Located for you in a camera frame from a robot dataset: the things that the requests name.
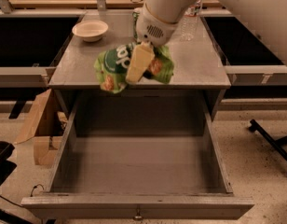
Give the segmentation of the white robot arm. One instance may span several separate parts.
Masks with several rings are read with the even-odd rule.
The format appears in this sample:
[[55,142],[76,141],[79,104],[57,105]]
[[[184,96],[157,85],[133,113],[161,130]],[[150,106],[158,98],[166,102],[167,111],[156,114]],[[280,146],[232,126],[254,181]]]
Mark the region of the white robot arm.
[[[136,23],[140,40],[159,47],[169,42],[189,6],[198,0],[145,0]],[[266,75],[287,75],[287,0],[218,0],[279,58],[283,67],[262,67]]]

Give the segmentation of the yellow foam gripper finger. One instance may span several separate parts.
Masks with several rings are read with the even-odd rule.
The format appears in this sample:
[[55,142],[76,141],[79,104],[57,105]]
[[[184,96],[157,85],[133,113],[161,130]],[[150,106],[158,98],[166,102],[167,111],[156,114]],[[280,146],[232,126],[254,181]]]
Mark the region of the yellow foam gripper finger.
[[126,81],[129,84],[137,83],[154,58],[154,47],[150,43],[142,42],[136,45],[131,55]]

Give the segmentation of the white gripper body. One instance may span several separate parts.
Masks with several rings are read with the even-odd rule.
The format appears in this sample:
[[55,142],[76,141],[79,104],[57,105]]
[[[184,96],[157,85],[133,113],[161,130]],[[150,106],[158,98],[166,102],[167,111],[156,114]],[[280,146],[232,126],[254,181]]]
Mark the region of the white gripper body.
[[165,45],[177,29],[179,20],[179,8],[145,2],[136,23],[138,39],[154,47]]

